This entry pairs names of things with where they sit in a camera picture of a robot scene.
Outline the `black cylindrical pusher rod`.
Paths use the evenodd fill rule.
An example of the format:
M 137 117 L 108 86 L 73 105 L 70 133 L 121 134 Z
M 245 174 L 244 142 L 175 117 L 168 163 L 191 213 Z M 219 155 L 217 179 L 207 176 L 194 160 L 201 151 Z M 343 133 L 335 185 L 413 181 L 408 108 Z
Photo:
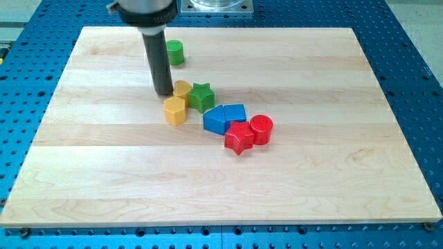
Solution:
M 172 76 L 165 40 L 165 26 L 138 28 L 143 37 L 154 90 L 157 95 L 171 95 Z

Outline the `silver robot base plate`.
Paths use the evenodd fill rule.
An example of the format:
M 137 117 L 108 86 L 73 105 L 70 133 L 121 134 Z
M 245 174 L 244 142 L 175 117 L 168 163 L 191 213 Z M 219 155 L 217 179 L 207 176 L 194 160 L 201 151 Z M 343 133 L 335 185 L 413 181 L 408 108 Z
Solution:
M 253 13 L 253 0 L 182 0 L 181 13 Z

